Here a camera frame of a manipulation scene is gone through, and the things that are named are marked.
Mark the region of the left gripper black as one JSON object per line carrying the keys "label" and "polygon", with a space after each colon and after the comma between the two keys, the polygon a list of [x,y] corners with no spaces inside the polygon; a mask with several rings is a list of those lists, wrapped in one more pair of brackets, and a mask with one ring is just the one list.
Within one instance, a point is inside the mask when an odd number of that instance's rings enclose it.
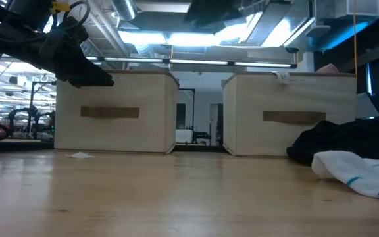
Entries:
{"label": "left gripper black", "polygon": [[76,88],[113,86],[113,77],[87,59],[80,47],[88,34],[69,16],[48,33],[33,32],[17,18],[0,20],[0,60],[4,54],[52,72]]}

